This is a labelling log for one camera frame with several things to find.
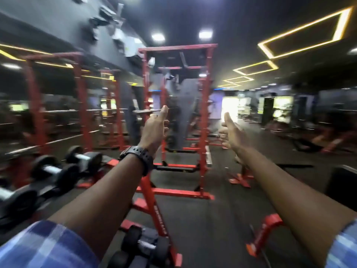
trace black ceiling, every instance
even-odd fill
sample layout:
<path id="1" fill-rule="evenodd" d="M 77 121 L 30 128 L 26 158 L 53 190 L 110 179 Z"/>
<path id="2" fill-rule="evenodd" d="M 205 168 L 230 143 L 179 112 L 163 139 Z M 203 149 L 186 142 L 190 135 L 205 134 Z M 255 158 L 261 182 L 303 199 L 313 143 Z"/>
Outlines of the black ceiling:
<path id="1" fill-rule="evenodd" d="M 353 6 L 356 0 L 109 0 L 114 7 L 125 4 L 122 16 L 148 46 L 202 44 L 198 34 L 201 29 L 213 30 L 212 40 L 218 43 L 213 59 L 215 85 L 226 84 L 224 79 L 239 77 L 233 71 L 238 67 L 268 60 L 257 47 L 263 40 L 315 21 L 338 10 Z M 347 51 L 357 45 L 357 13 L 352 11 L 344 38 L 340 41 L 274 59 L 278 70 L 252 75 L 254 81 L 245 82 L 236 89 L 251 89 L 268 83 L 286 83 L 292 77 L 303 77 L 306 72 L 321 67 L 345 66 L 355 63 L 357 58 L 347 56 Z M 331 35 L 334 19 L 305 30 L 301 35 L 287 37 L 272 47 L 286 50 L 309 46 L 323 41 Z M 162 32 L 166 38 L 163 44 L 155 43 L 151 34 Z M 200 65 L 200 61 L 185 54 L 189 66 Z"/>

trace dumbbell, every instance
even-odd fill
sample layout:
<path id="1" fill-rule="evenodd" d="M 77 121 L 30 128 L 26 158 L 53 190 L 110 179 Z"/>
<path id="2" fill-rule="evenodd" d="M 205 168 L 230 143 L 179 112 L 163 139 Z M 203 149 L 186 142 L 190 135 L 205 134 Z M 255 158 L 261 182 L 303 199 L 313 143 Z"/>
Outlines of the dumbbell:
<path id="1" fill-rule="evenodd" d="M 32 165 L 31 178 L 39 182 L 50 178 L 48 190 L 58 188 L 65 193 L 73 189 L 79 178 L 79 167 L 76 164 L 69 164 L 63 168 L 57 167 L 57 159 L 54 156 L 42 155 L 38 157 Z"/>
<path id="2" fill-rule="evenodd" d="M 84 170 L 90 175 L 96 174 L 102 165 L 103 154 L 100 152 L 93 152 L 91 156 L 83 154 L 83 148 L 81 146 L 72 146 L 65 157 L 66 162 L 69 164 L 78 164 L 80 162 L 84 164 Z"/>
<path id="3" fill-rule="evenodd" d="M 29 185 L 15 191 L 0 188 L 0 207 L 2 217 L 13 219 L 28 216 L 35 211 L 38 193 Z"/>
<path id="4" fill-rule="evenodd" d="M 129 255 L 144 255 L 152 260 L 152 264 L 164 267 L 168 258 L 170 241 L 161 237 L 155 230 L 132 225 L 124 236 L 121 250 Z"/>

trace rectangular led frame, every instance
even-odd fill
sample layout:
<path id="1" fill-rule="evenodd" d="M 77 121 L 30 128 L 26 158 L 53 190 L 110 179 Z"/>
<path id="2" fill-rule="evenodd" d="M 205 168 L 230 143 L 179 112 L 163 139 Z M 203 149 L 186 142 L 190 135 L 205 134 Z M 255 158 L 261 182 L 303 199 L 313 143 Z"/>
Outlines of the rectangular led frame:
<path id="1" fill-rule="evenodd" d="M 246 80 L 245 81 L 240 81 L 240 82 L 231 82 L 230 81 L 230 80 L 239 79 L 239 78 L 245 78 Z M 227 80 L 223 80 L 223 81 L 225 81 L 227 83 L 230 83 L 230 84 L 238 84 L 238 83 L 254 81 L 254 79 L 251 78 L 251 77 L 248 77 L 248 76 L 240 76 L 240 77 L 235 77 L 235 78 L 231 78 L 231 79 L 227 79 Z"/>
<path id="2" fill-rule="evenodd" d="M 258 72 L 253 72 L 253 73 L 250 73 L 250 74 L 245 74 L 244 72 L 240 71 L 240 70 L 242 70 L 244 68 L 254 67 L 254 66 L 257 66 L 257 65 L 260 65 L 260 64 L 264 64 L 264 63 L 267 63 L 271 67 L 271 69 L 262 70 L 262 71 L 258 71 Z M 239 73 L 241 75 L 244 75 L 244 76 L 249 76 L 249 75 L 254 75 L 254 74 L 263 73 L 263 72 L 272 71 L 272 70 L 277 70 L 277 69 L 279 69 L 279 67 L 277 65 L 275 65 L 272 61 L 267 60 L 267 61 L 263 61 L 263 62 L 252 64 L 252 65 L 248 65 L 248 66 L 245 66 L 245 67 L 235 68 L 233 71 L 235 71 L 236 73 Z"/>
<path id="3" fill-rule="evenodd" d="M 232 87 L 241 86 L 241 85 L 237 85 L 237 84 L 227 84 L 227 85 L 219 85 L 219 86 L 217 86 L 217 87 L 232 88 Z"/>
<path id="4" fill-rule="evenodd" d="M 341 40 L 342 37 L 343 37 L 343 34 L 345 32 L 348 20 L 350 18 L 351 12 L 352 12 L 352 7 L 348 7 L 348 8 L 342 9 L 340 11 L 337 11 L 335 13 L 327 15 L 327 16 L 325 16 L 323 18 L 320 18 L 318 20 L 315 20 L 315 21 L 310 22 L 308 24 L 305 24 L 303 26 L 300 26 L 300 27 L 297 27 L 295 29 L 292 29 L 292 30 L 290 30 L 288 32 L 285 32 L 285 33 L 282 33 L 280 35 L 274 36 L 274 37 L 272 37 L 272 38 L 270 38 L 268 40 L 262 41 L 262 42 L 258 43 L 258 46 L 266 54 L 266 56 L 269 59 L 275 59 L 275 58 L 280 58 L 280 57 L 291 55 L 291 54 L 294 54 L 294 53 L 297 53 L 297 52 L 306 51 L 306 50 L 309 50 L 309 49 L 312 49 L 312 48 L 316 48 L 316 47 L 319 47 L 319 46 L 323 46 L 323 45 L 326 45 L 326 44 Z M 336 30 L 335 30 L 335 33 L 333 34 L 333 37 L 332 37 L 331 40 L 328 40 L 328 41 L 325 41 L 325 42 L 322 42 L 322 43 L 319 43 L 319 44 L 316 44 L 316 45 L 308 46 L 308 47 L 305 47 L 305 48 L 301 48 L 301 49 L 298 49 L 298 50 L 295 50 L 295 51 L 286 52 L 286 53 L 283 53 L 283 54 L 280 54 L 280 55 L 277 55 L 277 56 L 275 56 L 273 54 L 273 52 L 266 46 L 266 44 L 268 42 L 271 42 L 271 41 L 277 40 L 277 39 L 279 39 L 281 37 L 290 35 L 292 33 L 295 33 L 297 31 L 299 31 L 299 30 L 302 30 L 302 29 L 304 29 L 306 27 L 309 27 L 309 26 L 314 25 L 316 23 L 322 22 L 322 21 L 327 20 L 329 18 L 335 17 L 337 15 L 340 15 L 340 18 L 338 19 L 338 22 L 337 22 L 337 25 L 336 25 Z"/>

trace black rubber floor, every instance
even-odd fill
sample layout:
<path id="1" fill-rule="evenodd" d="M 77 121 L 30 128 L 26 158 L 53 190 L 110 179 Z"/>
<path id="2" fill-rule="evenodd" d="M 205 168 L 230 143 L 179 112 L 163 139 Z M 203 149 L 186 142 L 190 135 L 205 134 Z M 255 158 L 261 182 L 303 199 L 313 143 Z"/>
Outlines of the black rubber floor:
<path id="1" fill-rule="evenodd" d="M 252 143 L 275 163 L 311 163 L 313 169 L 291 170 L 297 179 L 323 192 L 333 166 L 347 164 L 357 166 L 355 157 L 345 155 L 305 154 L 293 151 L 288 140 L 282 140 L 260 129 L 256 124 L 242 123 Z M 228 182 L 227 171 L 238 173 L 240 166 L 234 162 L 233 153 L 219 147 L 210 147 L 213 167 L 206 176 L 206 189 L 215 195 L 215 200 L 199 200 L 157 196 L 157 201 L 168 231 L 177 251 L 183 255 L 183 267 L 266 267 L 262 258 L 251 257 L 246 243 L 253 236 L 249 225 L 259 228 L 264 216 L 274 213 L 264 192 L 254 181 L 252 188 Z M 107 155 L 118 157 L 117 151 Z M 167 162 L 175 164 L 196 164 L 197 154 L 167 154 Z M 198 185 L 199 173 L 152 172 L 152 181 L 162 188 L 193 190 Z M 43 209 L 47 218 L 63 205 L 74 199 L 82 190 L 73 190 Z M 131 211 L 128 219 L 153 227 L 149 215 Z M 0 235 L 4 243 L 28 223 Z M 106 267 L 109 258 L 120 248 L 123 233 L 113 239 L 100 267 Z M 280 227 L 272 233 L 266 247 L 266 254 L 274 268 L 315 267 L 308 254 L 298 244 L 287 227 Z"/>

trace black wristwatch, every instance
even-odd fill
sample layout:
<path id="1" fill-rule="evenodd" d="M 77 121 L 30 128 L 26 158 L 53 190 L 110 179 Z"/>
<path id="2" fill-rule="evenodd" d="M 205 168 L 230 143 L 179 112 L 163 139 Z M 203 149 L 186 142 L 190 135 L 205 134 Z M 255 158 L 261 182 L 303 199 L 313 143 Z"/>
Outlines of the black wristwatch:
<path id="1" fill-rule="evenodd" d="M 127 156 L 130 153 L 138 156 L 141 162 L 143 162 L 144 164 L 144 173 L 142 174 L 143 176 L 146 176 L 150 171 L 152 171 L 152 169 L 154 168 L 154 159 L 149 154 L 149 151 L 147 149 L 141 148 L 139 146 L 130 146 L 120 154 L 119 160 L 121 161 L 122 159 L 125 158 L 125 156 Z"/>

